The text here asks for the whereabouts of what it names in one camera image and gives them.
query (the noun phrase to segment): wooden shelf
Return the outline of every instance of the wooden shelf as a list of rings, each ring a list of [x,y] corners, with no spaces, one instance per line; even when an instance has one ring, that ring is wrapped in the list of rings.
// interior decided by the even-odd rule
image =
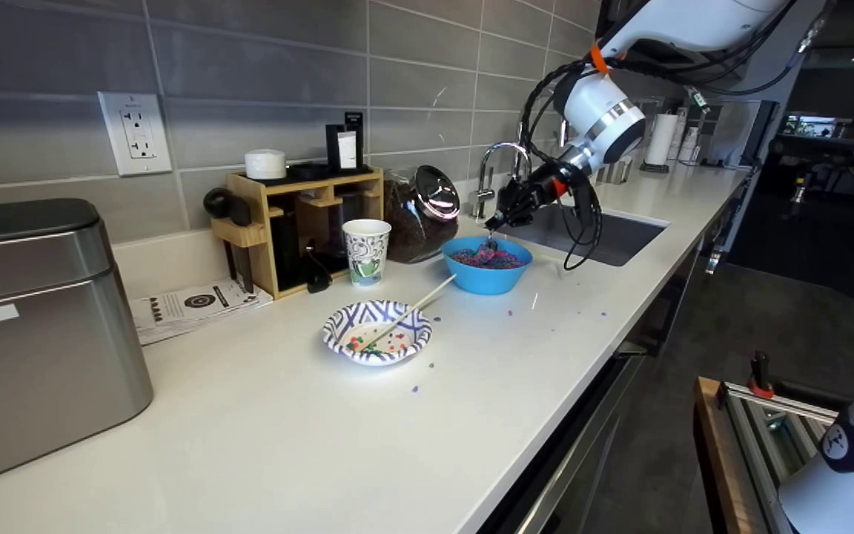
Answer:
[[[249,251],[253,281],[285,300],[302,294],[305,281],[295,281],[292,260],[311,244],[314,251],[341,239],[338,215],[384,218],[384,172],[338,175],[322,181],[265,184],[230,175],[230,193],[249,201],[253,226],[212,218],[212,232]]]

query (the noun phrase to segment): stainless steel appliance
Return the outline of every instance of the stainless steel appliance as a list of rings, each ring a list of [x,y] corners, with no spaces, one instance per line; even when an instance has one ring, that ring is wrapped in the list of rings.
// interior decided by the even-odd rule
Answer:
[[[150,404],[99,211],[78,198],[0,205],[0,471]]]

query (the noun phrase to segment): white countertop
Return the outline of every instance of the white countertop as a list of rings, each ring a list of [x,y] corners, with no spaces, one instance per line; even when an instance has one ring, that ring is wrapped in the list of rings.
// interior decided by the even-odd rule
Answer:
[[[737,187],[688,169],[603,184],[606,211],[667,229],[627,267],[565,272],[565,251],[531,245],[513,294],[445,290],[399,368],[328,352],[322,327],[356,300],[418,300],[439,260],[147,347],[154,404],[0,474],[0,534],[476,531]]]

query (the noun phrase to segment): wooden organizer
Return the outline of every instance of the wooden organizer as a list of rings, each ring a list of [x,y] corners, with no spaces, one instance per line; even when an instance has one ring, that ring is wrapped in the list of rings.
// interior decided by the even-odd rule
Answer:
[[[341,177],[322,177],[322,181],[292,181],[292,184],[265,184],[249,181],[245,175],[231,175],[225,181],[225,189],[253,207],[253,226],[236,226],[230,218],[212,218],[212,232],[249,251],[253,281],[274,294],[276,300],[292,294],[305,294],[305,281],[289,281],[285,267],[279,260],[285,258],[276,244],[282,235],[282,221],[296,226],[296,250],[292,254],[301,254],[308,244],[314,250],[323,250],[328,244],[335,244],[341,232],[333,215],[338,215],[345,198],[356,198],[360,214],[368,218],[384,218],[384,172],[366,172],[366,175],[341,175]]]

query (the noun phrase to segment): outlet cover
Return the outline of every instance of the outlet cover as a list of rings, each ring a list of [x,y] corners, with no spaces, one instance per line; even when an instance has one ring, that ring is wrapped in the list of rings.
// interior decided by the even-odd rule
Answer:
[[[170,147],[157,95],[99,91],[120,175],[170,172]]]

